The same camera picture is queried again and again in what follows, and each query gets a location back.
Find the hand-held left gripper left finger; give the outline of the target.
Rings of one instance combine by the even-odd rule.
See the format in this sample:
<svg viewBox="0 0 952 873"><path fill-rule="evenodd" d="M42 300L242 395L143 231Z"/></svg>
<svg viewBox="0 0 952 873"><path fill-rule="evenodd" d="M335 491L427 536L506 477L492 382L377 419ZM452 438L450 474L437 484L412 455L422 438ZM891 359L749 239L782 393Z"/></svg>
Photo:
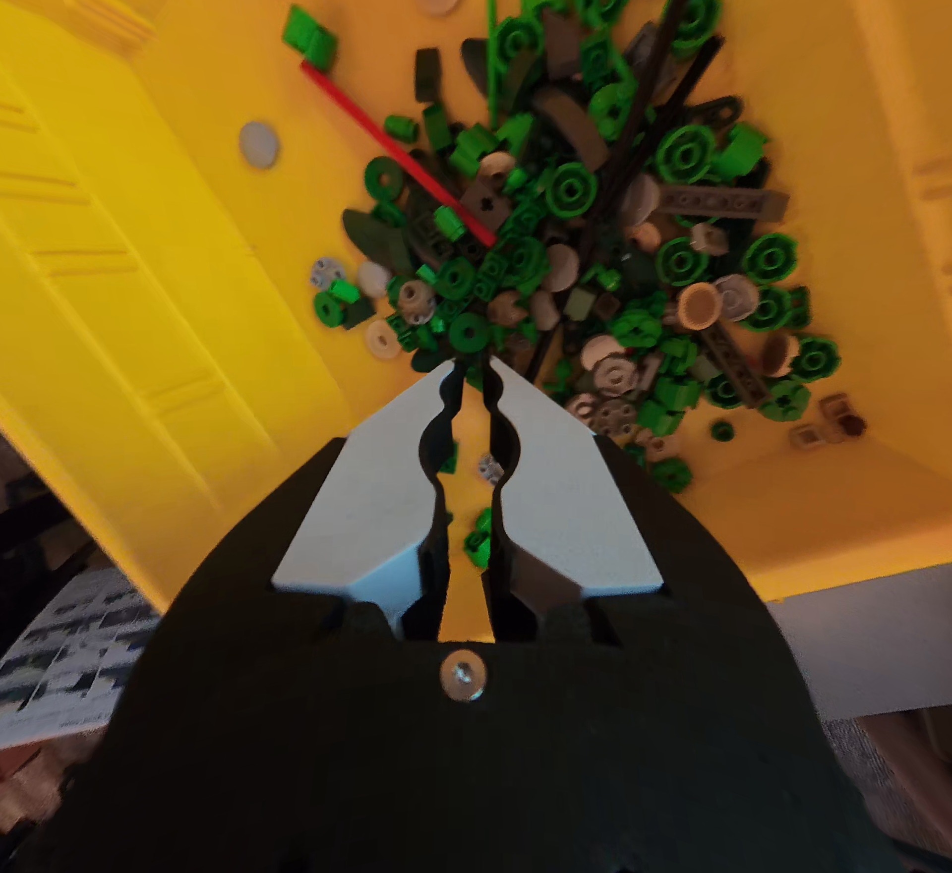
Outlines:
<svg viewBox="0 0 952 873"><path fill-rule="evenodd" d="M273 587L376 605L395 634L436 640L449 583L439 474L454 455L455 416L447 360L352 430Z"/></svg>

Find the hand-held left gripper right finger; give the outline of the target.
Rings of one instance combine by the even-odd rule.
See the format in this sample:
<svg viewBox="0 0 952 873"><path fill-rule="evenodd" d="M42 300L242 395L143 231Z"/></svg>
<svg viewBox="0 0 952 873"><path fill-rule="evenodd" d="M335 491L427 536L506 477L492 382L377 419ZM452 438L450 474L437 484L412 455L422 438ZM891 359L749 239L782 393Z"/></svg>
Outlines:
<svg viewBox="0 0 952 873"><path fill-rule="evenodd" d="M483 364L499 467L483 589L497 641L533 641L565 605L653 594L663 579L596 434L496 357Z"/></svg>

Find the pile of toy bricks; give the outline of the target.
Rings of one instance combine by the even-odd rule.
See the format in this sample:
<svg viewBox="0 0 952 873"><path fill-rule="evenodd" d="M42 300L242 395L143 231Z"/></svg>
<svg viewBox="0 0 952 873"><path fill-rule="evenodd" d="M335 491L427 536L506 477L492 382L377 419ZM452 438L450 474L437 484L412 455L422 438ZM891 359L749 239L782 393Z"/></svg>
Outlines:
<svg viewBox="0 0 952 873"><path fill-rule="evenodd" d="M498 242L382 153L363 172L371 209L342 213L358 275L319 258L312 307L328 329L370 321L371 352L419 373L462 358L479 391L483 360L534 383L555 343L547 395L678 493L693 474L673 439L702 400L792 425L802 450L866 423L843 395L802 423L841 357L789 284L797 240L767 230L788 204L768 189L768 136L738 97L689 102L723 43L722 1L666 0L620 47L630 1L520 0L501 18L486 0L487 36L461 45L486 124L449 121L441 52L418 49L422 122L378 126Z"/></svg>

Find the yellow plastic bin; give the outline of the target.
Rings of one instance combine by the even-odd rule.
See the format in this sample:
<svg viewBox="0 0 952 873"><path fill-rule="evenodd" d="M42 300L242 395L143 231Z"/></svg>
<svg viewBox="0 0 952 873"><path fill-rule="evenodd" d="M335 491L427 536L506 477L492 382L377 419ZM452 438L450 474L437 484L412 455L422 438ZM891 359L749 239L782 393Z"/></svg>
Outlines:
<svg viewBox="0 0 952 873"><path fill-rule="evenodd" d="M298 3L339 37L334 80L409 113L416 49L447 111L484 0L2 0L2 429L165 609L208 551L326 441L414 381L323 328L308 273L353 266L373 141L281 39ZM770 137L812 331L839 346L867 436L795 451L709 407L684 421L684 503L762 597L950 562L950 0L722 0L698 88ZM274 168L244 162L270 124Z"/></svg>

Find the small green toy piece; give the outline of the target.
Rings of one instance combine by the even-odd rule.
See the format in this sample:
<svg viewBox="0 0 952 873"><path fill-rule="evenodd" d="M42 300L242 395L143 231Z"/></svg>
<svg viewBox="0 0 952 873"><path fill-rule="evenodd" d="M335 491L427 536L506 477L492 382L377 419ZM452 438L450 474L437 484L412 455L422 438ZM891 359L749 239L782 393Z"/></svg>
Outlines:
<svg viewBox="0 0 952 873"><path fill-rule="evenodd" d="M463 547L470 563L480 571L488 568L492 548L492 507L480 512L470 533L465 537Z"/></svg>

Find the grey round toy tile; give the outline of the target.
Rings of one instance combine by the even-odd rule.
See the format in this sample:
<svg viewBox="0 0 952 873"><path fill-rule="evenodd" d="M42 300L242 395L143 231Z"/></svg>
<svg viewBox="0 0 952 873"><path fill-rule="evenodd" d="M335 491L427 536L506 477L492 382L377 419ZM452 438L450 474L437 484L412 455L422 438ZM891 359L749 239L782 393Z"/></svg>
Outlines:
<svg viewBox="0 0 952 873"><path fill-rule="evenodd" d="M267 171L276 165L281 154L281 141L276 130L267 122L251 120L242 125L238 147L244 162L258 171Z"/></svg>

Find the red toy rod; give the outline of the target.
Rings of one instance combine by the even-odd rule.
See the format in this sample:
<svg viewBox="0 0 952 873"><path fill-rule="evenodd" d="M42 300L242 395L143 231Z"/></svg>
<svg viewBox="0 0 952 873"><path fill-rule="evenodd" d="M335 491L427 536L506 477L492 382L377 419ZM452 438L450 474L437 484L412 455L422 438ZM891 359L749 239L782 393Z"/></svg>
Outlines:
<svg viewBox="0 0 952 873"><path fill-rule="evenodd" d="M417 160L415 160L402 146L380 128L372 118L355 103L344 91L338 88L333 81L320 72L306 60L301 60L300 70L327 99L337 106L340 111L375 142L381 151L392 158L397 165L411 177L424 191L426 191L440 205L450 209L481 243L484 248L493 248L498 237L494 232L462 204L444 185L431 175Z"/></svg>

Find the green toy brick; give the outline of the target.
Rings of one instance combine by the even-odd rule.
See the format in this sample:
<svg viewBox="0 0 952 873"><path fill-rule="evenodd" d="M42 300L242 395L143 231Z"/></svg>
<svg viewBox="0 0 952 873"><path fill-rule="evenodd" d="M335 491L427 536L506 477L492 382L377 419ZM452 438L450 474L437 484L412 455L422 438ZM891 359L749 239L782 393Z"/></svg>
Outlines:
<svg viewBox="0 0 952 873"><path fill-rule="evenodd" d="M338 37L302 6L296 3L290 6L281 38L314 69L327 73L333 67L338 53Z"/></svg>

